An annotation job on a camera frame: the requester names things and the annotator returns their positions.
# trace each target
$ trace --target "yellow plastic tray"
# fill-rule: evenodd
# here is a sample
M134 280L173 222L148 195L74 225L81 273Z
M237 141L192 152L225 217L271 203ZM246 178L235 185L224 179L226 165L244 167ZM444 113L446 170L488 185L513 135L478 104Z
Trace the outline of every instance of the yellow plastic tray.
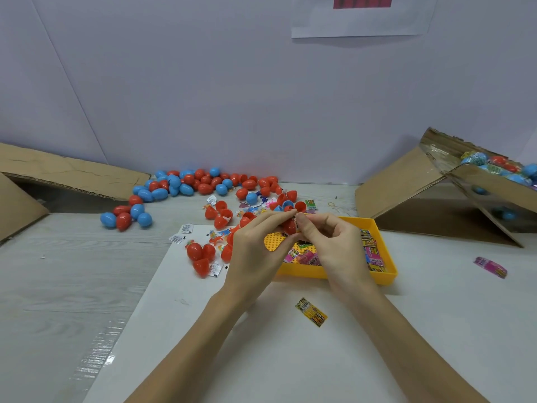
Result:
M376 226L375 221L373 219L368 219L365 217L340 216L340 218L346 222L358 226L360 229L369 230L373 239L376 240L377 248L379 250L380 255L382 256L382 260L384 261L384 265L386 268L385 273L379 271L370 271L371 276L379 285L386 286L392 284L394 279L397 277L397 268L395 267L395 264L392 260L392 257L390 256L390 253L388 252L388 248L386 247L382 236L380 236L380 232L378 227ZM283 236L281 233L271 233L270 235L265 237L265 246L268 250L274 251L284 238L285 236ZM302 249L300 249L297 244L295 244L293 247L296 250L299 250L301 253L304 253L305 250L311 250L314 253L317 251L315 249L315 246L313 245ZM283 263L278 270L278 274L296 277L326 279L326 273L322 266L299 264L296 259L294 259L291 263Z

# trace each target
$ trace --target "forearm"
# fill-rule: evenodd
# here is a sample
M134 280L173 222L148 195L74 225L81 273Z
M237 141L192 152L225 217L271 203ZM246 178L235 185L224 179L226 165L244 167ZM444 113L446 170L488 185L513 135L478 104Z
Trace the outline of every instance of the forearm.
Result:
M225 289L213 295L192 328L125 403L192 401L200 380L243 312L241 301Z
M487 402L376 289L353 298L351 311L411 402Z

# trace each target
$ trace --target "brown cardboard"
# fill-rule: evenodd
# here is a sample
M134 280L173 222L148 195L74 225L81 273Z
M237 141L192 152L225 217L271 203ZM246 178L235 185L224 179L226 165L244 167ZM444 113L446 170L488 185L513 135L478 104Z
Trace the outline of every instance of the brown cardboard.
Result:
M43 205L3 174L0 174L0 205L4 210L0 222L0 242L48 214Z
M143 185L150 176L3 143L0 143L0 172L12 179L27 179L115 200L127 200L133 186Z
M379 229L458 237L522 247L506 224L486 209L469 187L478 185L506 204L537 212L537 192L472 164L460 165L465 151L482 151L457 137L426 130L420 145L374 175L354 193L361 217L375 219ZM420 198L439 182L451 182L463 196Z

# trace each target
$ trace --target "person's left hand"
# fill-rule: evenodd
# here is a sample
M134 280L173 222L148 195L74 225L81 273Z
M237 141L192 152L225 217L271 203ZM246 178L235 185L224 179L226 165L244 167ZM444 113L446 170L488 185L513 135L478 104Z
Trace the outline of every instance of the person's left hand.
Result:
M266 211L235 232L232 260L223 289L240 297L245 308L257 300L276 275L293 244L303 238L302 234L295 233L286 237L274 251L265 247L265 236L295 215L296 210Z

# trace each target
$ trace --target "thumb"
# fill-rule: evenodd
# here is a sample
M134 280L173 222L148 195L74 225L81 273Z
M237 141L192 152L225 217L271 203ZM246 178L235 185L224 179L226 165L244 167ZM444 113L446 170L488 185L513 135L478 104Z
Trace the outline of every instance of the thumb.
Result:
M276 253L276 256L279 258L279 260L283 261L285 256L289 253L289 250L291 250L296 241L300 240L301 237L301 233L294 233L291 236L287 236L285 239L282 240L276 250L274 250L274 253Z
M296 214L296 224L305 238L318 247L325 236L319 232L315 225L303 213Z

